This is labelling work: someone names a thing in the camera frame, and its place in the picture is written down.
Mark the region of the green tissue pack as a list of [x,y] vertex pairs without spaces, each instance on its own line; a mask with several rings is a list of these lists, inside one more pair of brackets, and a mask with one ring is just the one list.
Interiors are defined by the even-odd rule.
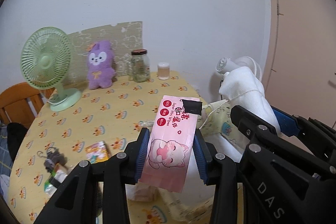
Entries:
[[49,175],[44,183],[44,192],[51,197],[70,174],[72,168],[57,163],[54,166],[46,167],[46,170]]

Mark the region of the white cloth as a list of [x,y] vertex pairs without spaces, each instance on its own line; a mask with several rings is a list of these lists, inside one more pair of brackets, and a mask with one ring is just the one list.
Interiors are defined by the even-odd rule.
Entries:
[[278,136],[282,135],[273,109],[265,98],[264,87],[248,67],[239,67],[225,73],[219,94],[230,102],[232,107],[242,106],[271,124]]

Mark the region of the grey drawstring pouch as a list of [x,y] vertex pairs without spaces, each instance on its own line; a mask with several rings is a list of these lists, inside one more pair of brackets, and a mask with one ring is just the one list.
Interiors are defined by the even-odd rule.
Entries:
[[37,156],[44,159],[44,167],[49,173],[55,169],[57,164],[66,168],[67,158],[63,153],[60,153],[59,149],[56,147],[49,147],[46,154],[44,154],[42,151],[38,151]]

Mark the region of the pink wet wipes pack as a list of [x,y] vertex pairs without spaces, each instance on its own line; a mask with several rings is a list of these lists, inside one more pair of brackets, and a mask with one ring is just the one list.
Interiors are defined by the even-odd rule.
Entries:
[[180,193],[183,190],[202,102],[163,96],[147,146],[140,182]]

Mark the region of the yellow cartoon tissue pack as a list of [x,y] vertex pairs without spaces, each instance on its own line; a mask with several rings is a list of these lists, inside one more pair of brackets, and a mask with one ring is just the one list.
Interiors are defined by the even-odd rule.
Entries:
[[91,164],[107,161],[110,158],[110,151],[104,141],[98,141],[85,148],[87,160]]

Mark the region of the beige door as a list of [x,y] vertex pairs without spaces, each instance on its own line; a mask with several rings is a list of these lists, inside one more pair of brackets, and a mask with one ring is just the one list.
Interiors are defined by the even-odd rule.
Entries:
[[335,127],[335,0],[272,0],[266,98]]

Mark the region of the white standing fan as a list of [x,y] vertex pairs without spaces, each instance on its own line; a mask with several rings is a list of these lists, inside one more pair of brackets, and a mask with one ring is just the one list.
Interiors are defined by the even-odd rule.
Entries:
[[219,60],[219,62],[216,65],[216,71],[220,75],[225,75],[226,73],[230,73],[234,69],[237,69],[239,67],[248,67],[253,75],[261,81],[262,79],[262,71],[260,65],[249,56],[242,56],[235,60],[232,60],[230,58],[222,58]]

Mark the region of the yellow patterned storage box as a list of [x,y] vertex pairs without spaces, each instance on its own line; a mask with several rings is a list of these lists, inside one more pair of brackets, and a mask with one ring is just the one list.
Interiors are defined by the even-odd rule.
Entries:
[[[198,118],[205,141],[219,153],[239,162],[242,151],[237,145],[239,132],[230,119],[231,106],[218,101],[203,106]],[[190,156],[185,185],[181,193],[148,186],[139,182],[126,186],[131,223],[208,223],[214,201],[214,186],[200,179],[195,156]]]

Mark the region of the yellow cake-print tablecloth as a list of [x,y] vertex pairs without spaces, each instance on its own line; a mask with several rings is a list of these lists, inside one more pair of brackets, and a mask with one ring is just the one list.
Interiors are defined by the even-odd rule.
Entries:
[[[145,122],[156,116],[165,95],[197,97],[197,91],[179,73],[166,81],[156,73],[135,83],[122,76],[108,89],[89,90],[81,85],[81,99],[71,108],[54,112],[42,107],[33,121],[10,175],[9,208],[20,223],[33,223],[49,200],[44,184],[49,173],[38,152],[56,147],[69,167],[86,159],[86,149],[103,141],[111,154],[122,152],[137,139]],[[194,159],[189,163],[181,194],[159,190],[153,202],[128,201],[131,223],[209,223],[214,187],[205,186]]]

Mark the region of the black cloth on chair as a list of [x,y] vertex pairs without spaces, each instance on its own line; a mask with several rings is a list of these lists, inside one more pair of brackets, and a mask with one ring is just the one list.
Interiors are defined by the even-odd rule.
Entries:
[[15,161],[19,147],[27,132],[28,129],[20,123],[11,122],[7,125],[7,146],[12,162]]

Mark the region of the wooden chair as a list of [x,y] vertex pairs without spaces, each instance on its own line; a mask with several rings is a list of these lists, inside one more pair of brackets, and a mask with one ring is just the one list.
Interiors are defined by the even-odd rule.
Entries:
[[1,93],[1,123],[19,123],[29,129],[36,118],[52,114],[50,98],[54,88],[41,91],[28,83],[19,83]]

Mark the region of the glass jar with lid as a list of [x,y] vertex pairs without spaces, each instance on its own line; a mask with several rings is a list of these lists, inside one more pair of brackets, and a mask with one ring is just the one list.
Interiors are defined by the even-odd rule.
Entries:
[[147,50],[138,49],[131,51],[127,73],[130,79],[137,83],[143,83],[150,79],[150,61],[147,56]]

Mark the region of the purple plush bunny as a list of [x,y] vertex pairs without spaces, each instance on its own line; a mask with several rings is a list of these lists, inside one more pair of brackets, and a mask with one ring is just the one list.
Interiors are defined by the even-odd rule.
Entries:
[[113,85],[116,75],[113,68],[114,57],[110,41],[102,40],[92,46],[87,57],[87,80],[90,90],[105,89]]

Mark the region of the green desk fan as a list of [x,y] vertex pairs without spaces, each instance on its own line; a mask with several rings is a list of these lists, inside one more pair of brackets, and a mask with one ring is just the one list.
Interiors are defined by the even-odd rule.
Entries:
[[81,98],[77,88],[64,88],[63,80],[72,59],[68,35],[56,27],[43,27],[25,42],[21,52],[21,73],[33,88],[56,93],[47,100],[54,112],[67,110]]

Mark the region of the patterned cardboard panel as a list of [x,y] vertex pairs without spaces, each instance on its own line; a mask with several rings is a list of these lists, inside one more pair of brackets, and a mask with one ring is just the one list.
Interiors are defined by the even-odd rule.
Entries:
[[87,56],[95,42],[110,42],[115,54],[113,68],[116,76],[127,75],[127,62],[130,61],[131,51],[143,48],[141,21],[89,28],[69,34],[68,37],[73,52],[69,71],[63,81],[66,85],[87,79]]

